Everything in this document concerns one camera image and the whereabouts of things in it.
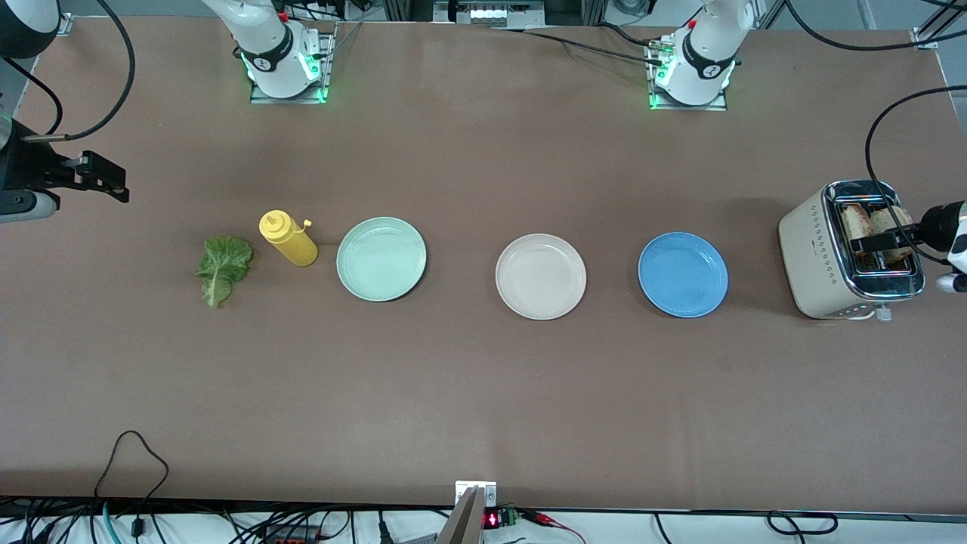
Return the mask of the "toasted bread slice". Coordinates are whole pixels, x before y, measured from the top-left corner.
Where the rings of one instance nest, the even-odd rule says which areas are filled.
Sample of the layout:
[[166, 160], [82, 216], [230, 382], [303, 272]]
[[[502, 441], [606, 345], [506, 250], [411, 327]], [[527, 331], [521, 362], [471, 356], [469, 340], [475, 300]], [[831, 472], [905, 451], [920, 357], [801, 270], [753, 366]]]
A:
[[[900, 206], [891, 206], [890, 210], [892, 210], [892, 214], [897, 216], [901, 226], [912, 226], [912, 224], [916, 223], [913, 216], [905, 208]], [[873, 226], [874, 234], [882, 234], [897, 227], [897, 223], [895, 223], [892, 214], [891, 211], [888, 211], [885, 208], [874, 211], [874, 213], [870, 216], [870, 223], [871, 226]], [[912, 255], [914, 255], [914, 251], [910, 247], [906, 246], [899, 249], [884, 251], [883, 255], [885, 263], [888, 265], [894, 265], [901, 263], [905, 258], [912, 257]]]
[[843, 206], [840, 211], [842, 218], [842, 229], [844, 232], [844, 243], [851, 251], [858, 255], [864, 253], [863, 250], [853, 250], [852, 241], [863, 239], [874, 235], [873, 222], [870, 220], [866, 209], [857, 204]]

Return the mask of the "green lettuce leaf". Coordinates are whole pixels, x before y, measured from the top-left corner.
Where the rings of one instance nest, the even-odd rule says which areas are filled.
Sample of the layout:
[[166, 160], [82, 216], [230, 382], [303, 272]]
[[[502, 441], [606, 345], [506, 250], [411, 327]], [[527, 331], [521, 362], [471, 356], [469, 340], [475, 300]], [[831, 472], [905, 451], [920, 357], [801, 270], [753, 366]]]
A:
[[248, 275], [255, 252], [248, 240], [237, 236], [211, 236], [204, 249], [196, 276], [202, 282], [202, 300], [218, 308], [231, 296], [235, 283]]

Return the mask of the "yellow mustard squeeze bottle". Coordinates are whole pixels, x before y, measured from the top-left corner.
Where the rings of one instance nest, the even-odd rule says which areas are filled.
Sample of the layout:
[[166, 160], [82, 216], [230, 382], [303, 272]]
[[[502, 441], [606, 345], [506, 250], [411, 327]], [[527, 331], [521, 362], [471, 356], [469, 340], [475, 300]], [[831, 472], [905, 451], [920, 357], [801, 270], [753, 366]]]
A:
[[307, 229], [312, 226], [310, 220], [301, 223], [283, 210], [272, 210], [262, 215], [258, 229], [283, 257], [299, 267], [307, 267], [317, 261], [319, 250], [312, 241]]

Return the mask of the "blue plate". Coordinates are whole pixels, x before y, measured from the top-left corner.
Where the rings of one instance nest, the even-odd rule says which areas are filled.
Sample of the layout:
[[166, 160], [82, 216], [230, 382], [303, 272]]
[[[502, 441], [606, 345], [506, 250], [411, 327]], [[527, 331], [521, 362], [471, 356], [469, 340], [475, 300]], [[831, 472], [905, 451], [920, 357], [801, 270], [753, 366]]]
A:
[[719, 251], [690, 232], [666, 232], [640, 252], [638, 283], [660, 312], [677, 318], [707, 316], [728, 295], [728, 266]]

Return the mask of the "mint green plate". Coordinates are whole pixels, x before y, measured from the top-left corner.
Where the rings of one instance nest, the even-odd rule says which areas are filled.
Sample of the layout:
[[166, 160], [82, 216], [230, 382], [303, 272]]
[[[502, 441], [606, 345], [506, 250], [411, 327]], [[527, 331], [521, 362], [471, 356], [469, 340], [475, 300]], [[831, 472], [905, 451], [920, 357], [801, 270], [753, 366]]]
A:
[[405, 296], [421, 282], [426, 261], [428, 249], [417, 228], [394, 217], [377, 217], [346, 233], [335, 266], [353, 296], [387, 302]]

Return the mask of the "beige plate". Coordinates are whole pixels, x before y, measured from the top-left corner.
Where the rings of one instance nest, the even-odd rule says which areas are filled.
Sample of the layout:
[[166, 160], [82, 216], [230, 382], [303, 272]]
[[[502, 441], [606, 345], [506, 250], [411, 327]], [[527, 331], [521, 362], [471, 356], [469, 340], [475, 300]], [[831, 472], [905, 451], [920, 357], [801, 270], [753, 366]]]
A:
[[556, 320], [583, 300], [587, 271], [580, 252], [559, 236], [532, 233], [508, 244], [495, 265], [495, 286], [512, 312]]

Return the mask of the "beige chrome toaster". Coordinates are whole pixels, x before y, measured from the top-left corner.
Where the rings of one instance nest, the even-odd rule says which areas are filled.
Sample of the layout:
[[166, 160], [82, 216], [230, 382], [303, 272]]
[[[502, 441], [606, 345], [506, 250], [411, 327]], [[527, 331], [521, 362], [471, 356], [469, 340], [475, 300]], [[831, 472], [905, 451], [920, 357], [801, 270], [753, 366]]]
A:
[[842, 180], [822, 186], [778, 224], [785, 272], [797, 308], [818, 320], [888, 321], [890, 305], [915, 298], [925, 289], [917, 257], [888, 265], [883, 252], [858, 255], [844, 243], [843, 206], [857, 204], [868, 215], [898, 206], [888, 184], [877, 190], [870, 180]]

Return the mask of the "grey device with lights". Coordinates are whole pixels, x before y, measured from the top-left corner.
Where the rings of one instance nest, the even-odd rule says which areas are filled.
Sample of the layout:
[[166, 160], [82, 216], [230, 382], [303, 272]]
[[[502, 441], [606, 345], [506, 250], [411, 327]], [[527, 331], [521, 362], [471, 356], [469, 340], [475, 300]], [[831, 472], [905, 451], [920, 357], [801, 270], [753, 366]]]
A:
[[433, 0], [432, 22], [525, 30], [545, 27], [542, 0]]

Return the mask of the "red alligator clip lead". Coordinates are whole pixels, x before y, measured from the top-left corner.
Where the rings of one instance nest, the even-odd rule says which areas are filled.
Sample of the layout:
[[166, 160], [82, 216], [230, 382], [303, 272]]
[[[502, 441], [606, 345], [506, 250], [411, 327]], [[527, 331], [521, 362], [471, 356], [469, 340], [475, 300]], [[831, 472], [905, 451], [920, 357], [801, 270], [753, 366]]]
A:
[[581, 544], [589, 544], [585, 539], [585, 537], [581, 535], [581, 533], [578, 533], [578, 531], [571, 529], [571, 527], [566, 526], [566, 524], [560, 523], [559, 521], [555, 520], [553, 517], [550, 517], [549, 515], [546, 515], [545, 513], [541, 513], [536, 510], [525, 509], [525, 508], [518, 508], [517, 513], [519, 516], [522, 517], [522, 519], [530, 523], [538, 524], [540, 527], [546, 527], [546, 529], [556, 529], [556, 530], [567, 531], [567, 533], [573, 534], [573, 536], [575, 536], [580, 541]]

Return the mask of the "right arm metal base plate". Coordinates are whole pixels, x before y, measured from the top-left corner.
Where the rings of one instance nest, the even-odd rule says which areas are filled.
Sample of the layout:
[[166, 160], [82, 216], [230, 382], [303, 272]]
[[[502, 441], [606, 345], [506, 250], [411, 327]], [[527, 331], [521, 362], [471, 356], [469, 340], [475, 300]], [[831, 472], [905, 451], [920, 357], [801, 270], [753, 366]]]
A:
[[[321, 33], [294, 20], [286, 22], [286, 27], [293, 31], [293, 45], [287, 56], [277, 62], [276, 71], [260, 72], [256, 64], [246, 59], [245, 53], [239, 56], [251, 82], [249, 103], [324, 104], [329, 96], [334, 66], [335, 35]], [[304, 86], [294, 95], [277, 97], [260, 86], [263, 79], [269, 79], [269, 89], [273, 91], [294, 90], [298, 83], [304, 83]]]

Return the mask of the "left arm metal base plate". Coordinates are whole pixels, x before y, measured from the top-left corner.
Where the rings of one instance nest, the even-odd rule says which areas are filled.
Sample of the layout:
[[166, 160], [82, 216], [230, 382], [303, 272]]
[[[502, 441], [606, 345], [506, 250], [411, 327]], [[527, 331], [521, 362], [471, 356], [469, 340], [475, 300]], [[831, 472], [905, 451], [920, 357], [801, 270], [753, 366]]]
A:
[[660, 86], [663, 77], [667, 77], [672, 72], [674, 66], [674, 55], [672, 53], [672, 42], [663, 36], [660, 40], [649, 40], [648, 45], [643, 46], [643, 52], [648, 60], [657, 60], [660, 65], [646, 66], [646, 79], [648, 82], [648, 100], [651, 110], [683, 110], [683, 111], [725, 111], [728, 109], [728, 86], [730, 75], [735, 68], [735, 62], [725, 71], [725, 76], [718, 86], [718, 93], [705, 104], [686, 104], [675, 99], [668, 91]]

